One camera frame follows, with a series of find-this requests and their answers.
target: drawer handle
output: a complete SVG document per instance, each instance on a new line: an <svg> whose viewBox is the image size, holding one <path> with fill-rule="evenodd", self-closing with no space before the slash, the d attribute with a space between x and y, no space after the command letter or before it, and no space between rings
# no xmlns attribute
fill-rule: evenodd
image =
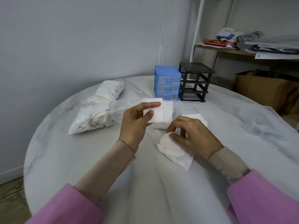
<svg viewBox="0 0 299 224"><path fill-rule="evenodd" d="M173 78L171 79L171 80L167 80L167 79L165 79L165 81L167 82L167 83L172 83L173 82Z"/></svg>
<svg viewBox="0 0 299 224"><path fill-rule="evenodd" d="M167 87L165 87L165 91L167 91L167 92L172 91L172 87L169 87L169 89L167 89Z"/></svg>
<svg viewBox="0 0 299 224"><path fill-rule="evenodd" d="M170 100L171 99L171 95L165 95L164 96L164 100Z"/></svg>

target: brown box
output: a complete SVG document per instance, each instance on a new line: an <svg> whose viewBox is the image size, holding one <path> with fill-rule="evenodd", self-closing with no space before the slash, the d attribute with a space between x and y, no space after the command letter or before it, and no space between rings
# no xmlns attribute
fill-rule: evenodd
<svg viewBox="0 0 299 224"><path fill-rule="evenodd" d="M299 82L242 72L236 74L233 90L279 114L288 114L299 97Z"/></svg>

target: pink sleeve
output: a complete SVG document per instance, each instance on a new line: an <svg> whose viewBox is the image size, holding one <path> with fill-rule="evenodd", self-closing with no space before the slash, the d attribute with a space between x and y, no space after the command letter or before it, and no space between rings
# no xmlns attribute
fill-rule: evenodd
<svg viewBox="0 0 299 224"><path fill-rule="evenodd" d="M97 224L102 210L70 184L66 184L26 224Z"/></svg>
<svg viewBox="0 0 299 224"><path fill-rule="evenodd" d="M252 170L228 189L241 224L298 224L299 203Z"/></svg>

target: marble tabletop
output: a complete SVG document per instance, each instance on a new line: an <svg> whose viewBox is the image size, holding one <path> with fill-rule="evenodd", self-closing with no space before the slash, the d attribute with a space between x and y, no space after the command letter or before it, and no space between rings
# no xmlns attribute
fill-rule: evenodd
<svg viewBox="0 0 299 224"><path fill-rule="evenodd" d="M120 80L126 82L126 89L119 99L154 97L154 76ZM33 135L24 164L24 187L32 214L64 184L75 184L118 139L120 124L67 135L80 109L79 101L91 96L98 86L58 105ZM208 91L205 103L181 103L182 114L201 113L224 145L299 201L299 160L292 156L298 151L286 142L269 142L247 132L239 108L254 101L215 85ZM195 158L186 171L158 151L158 141L155 130L148 128L136 160L103 200L102 223L238 223L226 210L230 202L225 178L200 158Z"/></svg>

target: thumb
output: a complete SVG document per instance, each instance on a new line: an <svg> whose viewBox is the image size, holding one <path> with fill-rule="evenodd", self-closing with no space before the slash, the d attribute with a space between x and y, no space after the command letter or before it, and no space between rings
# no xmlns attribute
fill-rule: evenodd
<svg viewBox="0 0 299 224"><path fill-rule="evenodd" d="M147 123L149 120L152 119L152 117L154 116L154 110L149 110L144 117L142 117L142 119L145 121L145 123Z"/></svg>
<svg viewBox="0 0 299 224"><path fill-rule="evenodd" d="M186 138L183 138L182 136L176 134L176 133L171 133L169 135L169 137L171 139L173 139L176 143L178 143L179 145L183 145L185 147L189 147L189 142L188 142L188 139Z"/></svg>

